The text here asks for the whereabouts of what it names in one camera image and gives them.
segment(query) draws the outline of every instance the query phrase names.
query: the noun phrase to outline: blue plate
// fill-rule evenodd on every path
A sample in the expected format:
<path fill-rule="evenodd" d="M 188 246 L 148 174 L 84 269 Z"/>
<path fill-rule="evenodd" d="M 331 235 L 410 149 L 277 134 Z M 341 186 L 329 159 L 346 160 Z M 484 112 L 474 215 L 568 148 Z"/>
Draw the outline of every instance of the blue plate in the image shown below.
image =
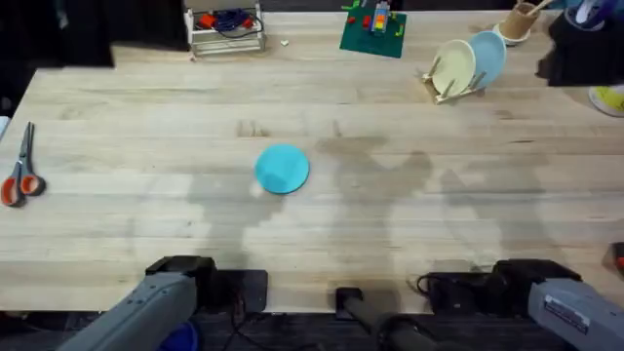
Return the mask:
<path fill-rule="evenodd" d="M 470 46 L 477 60 L 475 76 L 479 76 L 481 72 L 486 73 L 477 86 L 478 89 L 484 88 L 502 72 L 507 59 L 507 48 L 503 38 L 490 30 L 475 34 L 470 38 Z"/>
<path fill-rule="evenodd" d="M 255 178 L 266 191 L 288 194 L 303 185 L 310 173 L 310 163 L 303 151 L 277 144 L 266 148 L 255 163 Z"/>

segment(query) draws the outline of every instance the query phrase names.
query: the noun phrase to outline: dish rack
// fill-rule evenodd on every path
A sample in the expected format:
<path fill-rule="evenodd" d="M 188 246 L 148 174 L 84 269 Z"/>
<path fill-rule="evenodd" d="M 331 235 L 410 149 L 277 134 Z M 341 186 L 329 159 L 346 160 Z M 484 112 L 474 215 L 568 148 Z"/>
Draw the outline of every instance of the dish rack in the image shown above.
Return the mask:
<path fill-rule="evenodd" d="M 184 23 L 186 24 L 186 32 L 188 33 L 188 44 L 195 57 L 214 54 L 264 51 L 264 31 L 262 30 L 262 23 L 257 20 L 260 19 L 263 21 L 262 11 L 258 1 L 187 0 L 185 5 L 187 10 L 184 14 Z M 253 26 L 251 28 L 238 27 L 235 30 L 224 32 L 224 34 L 237 36 L 250 31 L 257 31 L 257 33 L 241 38 L 226 38 L 214 29 L 197 29 L 195 27 L 197 19 L 206 12 L 235 8 L 244 9 L 254 15 Z"/>
<path fill-rule="evenodd" d="M 434 87 L 433 85 L 433 75 L 436 72 L 436 68 L 438 67 L 439 63 L 440 63 L 440 58 L 436 58 L 436 60 L 433 62 L 433 65 L 429 69 L 429 72 L 423 74 L 422 77 L 420 78 L 422 83 L 425 85 L 425 87 L 427 88 L 427 91 L 432 96 L 436 104 L 443 103 L 452 98 L 462 98 L 467 95 L 474 94 L 478 92 L 479 90 L 484 89 L 484 88 L 478 88 L 479 83 L 481 83 L 481 80 L 484 79 L 484 77 L 487 74 L 486 72 L 481 72 L 481 74 L 473 76 L 472 81 L 470 82 L 468 87 L 466 87 L 466 89 L 464 89 L 458 95 L 449 96 L 450 87 L 452 87 L 452 85 L 455 82 L 454 79 L 451 80 L 450 83 L 448 83 L 447 87 L 445 88 L 443 92 L 438 92 L 436 87 Z"/>

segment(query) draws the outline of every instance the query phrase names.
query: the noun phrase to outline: wooden cup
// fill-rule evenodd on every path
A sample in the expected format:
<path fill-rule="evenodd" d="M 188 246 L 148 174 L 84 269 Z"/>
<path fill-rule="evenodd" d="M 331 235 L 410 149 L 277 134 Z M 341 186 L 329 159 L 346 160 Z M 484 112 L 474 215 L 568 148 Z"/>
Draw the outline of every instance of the wooden cup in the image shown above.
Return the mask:
<path fill-rule="evenodd" d="M 535 5 L 527 2 L 516 4 L 507 19 L 500 24 L 500 33 L 509 39 L 520 39 L 525 36 L 539 17 L 539 11 L 532 16 L 527 16 L 527 13 L 534 7 Z"/>

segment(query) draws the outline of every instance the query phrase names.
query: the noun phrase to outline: plate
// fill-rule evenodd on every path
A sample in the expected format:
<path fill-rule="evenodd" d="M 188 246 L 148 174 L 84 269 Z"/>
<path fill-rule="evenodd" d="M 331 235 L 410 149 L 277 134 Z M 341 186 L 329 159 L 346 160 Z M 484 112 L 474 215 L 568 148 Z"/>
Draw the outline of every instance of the plate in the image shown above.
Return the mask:
<path fill-rule="evenodd" d="M 507 49 L 503 38 L 492 32 L 482 31 L 470 38 L 470 46 L 475 52 L 477 68 L 475 75 L 485 72 L 486 76 L 481 80 L 478 89 L 484 88 L 493 82 L 503 70 L 507 59 Z"/>
<path fill-rule="evenodd" d="M 303 151 L 288 144 L 267 147 L 255 162 L 255 178 L 268 192 L 288 194 L 303 185 L 310 163 Z"/>
<path fill-rule="evenodd" d="M 468 87 L 475 74 L 475 53 L 470 44 L 463 40 L 446 42 L 438 50 L 434 62 L 438 58 L 440 58 L 440 63 L 431 77 L 434 87 L 441 94 L 454 79 L 455 82 L 450 87 L 448 96 L 459 95 Z"/>

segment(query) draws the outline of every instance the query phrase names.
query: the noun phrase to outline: yellow object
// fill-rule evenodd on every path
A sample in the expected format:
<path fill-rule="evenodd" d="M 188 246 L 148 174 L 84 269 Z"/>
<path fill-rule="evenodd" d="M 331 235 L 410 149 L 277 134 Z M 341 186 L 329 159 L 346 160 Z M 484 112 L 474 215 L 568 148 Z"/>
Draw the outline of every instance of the yellow object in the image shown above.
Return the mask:
<path fill-rule="evenodd" d="M 592 87 L 589 99 L 606 114 L 624 117 L 624 85 L 616 87 Z"/>

